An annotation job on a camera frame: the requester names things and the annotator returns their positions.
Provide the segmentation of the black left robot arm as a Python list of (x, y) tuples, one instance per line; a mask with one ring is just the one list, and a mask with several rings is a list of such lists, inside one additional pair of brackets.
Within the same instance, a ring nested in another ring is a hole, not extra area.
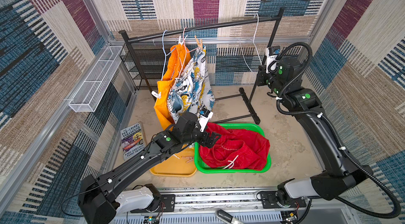
[(147, 184), (134, 190), (126, 188), (154, 166), (169, 159), (195, 142), (212, 148), (220, 134), (206, 131), (213, 112), (203, 109), (197, 115), (186, 112), (176, 124), (158, 133), (151, 142), (124, 164), (95, 178), (81, 181), (78, 206), (89, 224), (108, 224), (118, 213), (144, 209), (159, 209), (161, 194), (155, 186)]

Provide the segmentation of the pink wire hanger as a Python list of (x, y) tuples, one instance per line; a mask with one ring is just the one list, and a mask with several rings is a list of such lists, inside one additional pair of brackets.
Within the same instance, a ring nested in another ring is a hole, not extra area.
[(187, 47), (185, 44), (185, 41), (187, 38), (187, 35), (185, 35), (186, 29), (187, 29), (187, 27), (184, 27), (182, 33), (180, 34), (180, 36), (182, 36), (182, 38), (184, 39), (184, 44), (181, 45), (182, 49), (184, 50), (184, 56), (183, 56), (183, 58), (180, 58), (180, 71), (178, 74), (178, 78), (180, 78), (182, 76), (182, 72), (183, 72), (184, 68), (186, 67), (187, 55), (190, 53), (187, 51)]

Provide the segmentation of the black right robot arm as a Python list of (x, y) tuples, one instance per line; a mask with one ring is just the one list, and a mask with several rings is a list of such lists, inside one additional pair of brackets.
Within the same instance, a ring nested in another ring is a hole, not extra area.
[(259, 67), (256, 80), (259, 86), (267, 85), (275, 94), (280, 113), (291, 115), (300, 123), (323, 165), (323, 172), (318, 175), (278, 185), (276, 198), (283, 207), (301, 197), (335, 199), (373, 174), (369, 166), (360, 165), (338, 140), (316, 94), (301, 86), (304, 69), (305, 63), (295, 58), (271, 55)]

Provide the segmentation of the white blue patterned shorts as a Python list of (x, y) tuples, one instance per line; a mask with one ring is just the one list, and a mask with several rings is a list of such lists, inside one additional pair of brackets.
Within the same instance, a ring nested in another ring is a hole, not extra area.
[(185, 69), (182, 76), (175, 80), (171, 88), (167, 106), (174, 122), (177, 122), (185, 112), (199, 116), (203, 108), (212, 111), (215, 104), (209, 81), (207, 68), (206, 46), (203, 50), (198, 48)]

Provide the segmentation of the white plastic hanger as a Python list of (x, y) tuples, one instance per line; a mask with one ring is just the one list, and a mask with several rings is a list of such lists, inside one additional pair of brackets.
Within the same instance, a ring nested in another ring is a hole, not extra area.
[[(262, 59), (261, 59), (260, 54), (259, 54), (259, 51), (258, 51), (258, 47), (257, 47), (257, 45), (256, 45), (256, 43), (255, 43), (256, 34), (257, 34), (257, 30), (258, 30), (258, 25), (259, 25), (259, 14), (256, 13), (256, 14), (254, 15), (254, 18), (256, 18), (257, 21), (256, 21), (256, 27), (255, 27), (254, 35), (253, 35), (253, 38), (251, 39), (251, 41), (252, 41), (252, 44), (253, 44), (253, 46), (254, 46), (254, 48), (255, 48), (256, 56), (257, 56), (259, 62), (262, 62)], [(252, 71), (252, 69), (250, 68), (250, 66), (248, 65), (248, 63), (247, 63), (247, 61), (246, 61), (246, 58), (245, 58), (245, 55), (244, 55), (244, 52), (243, 52), (243, 50), (242, 50), (241, 40), (239, 41), (239, 47), (240, 47), (240, 50), (241, 50), (241, 53), (242, 53), (242, 58), (243, 58), (243, 60), (244, 60), (244, 63), (245, 63), (245, 65), (248, 67), (248, 69), (250, 70), (250, 72), (252, 73), (253, 71)]]

